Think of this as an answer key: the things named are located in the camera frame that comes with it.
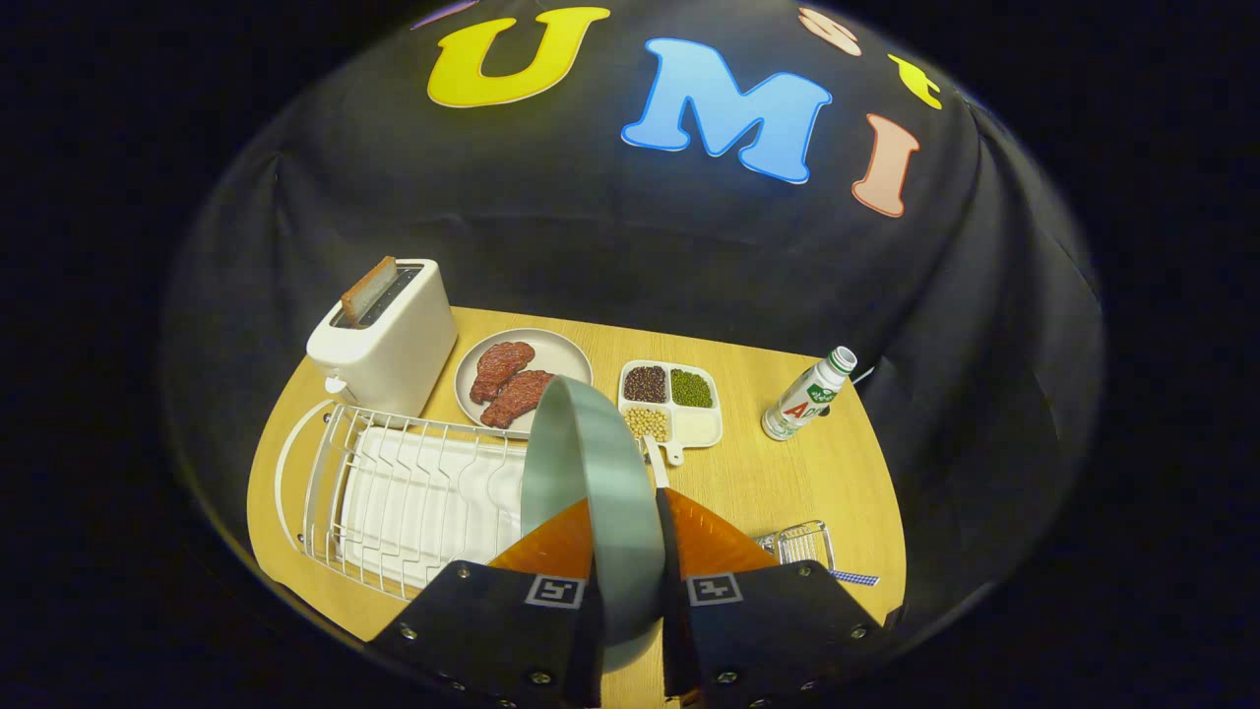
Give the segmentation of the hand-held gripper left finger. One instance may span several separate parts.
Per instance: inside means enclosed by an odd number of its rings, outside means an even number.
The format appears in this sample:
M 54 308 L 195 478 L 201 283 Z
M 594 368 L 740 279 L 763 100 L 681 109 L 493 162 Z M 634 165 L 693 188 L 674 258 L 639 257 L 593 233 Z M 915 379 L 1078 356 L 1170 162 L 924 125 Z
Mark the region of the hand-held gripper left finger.
M 467 708 L 596 708 L 604 610 L 587 501 L 494 560 L 454 560 L 369 654 Z

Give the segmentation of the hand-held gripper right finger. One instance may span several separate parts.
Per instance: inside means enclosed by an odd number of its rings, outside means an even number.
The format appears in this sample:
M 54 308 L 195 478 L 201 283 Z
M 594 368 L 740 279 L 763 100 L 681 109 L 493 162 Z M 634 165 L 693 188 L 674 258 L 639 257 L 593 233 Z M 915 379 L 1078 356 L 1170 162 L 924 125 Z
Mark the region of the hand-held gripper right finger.
M 664 691 L 684 708 L 824 708 L 887 628 L 818 560 L 782 564 L 674 489 L 656 492 Z

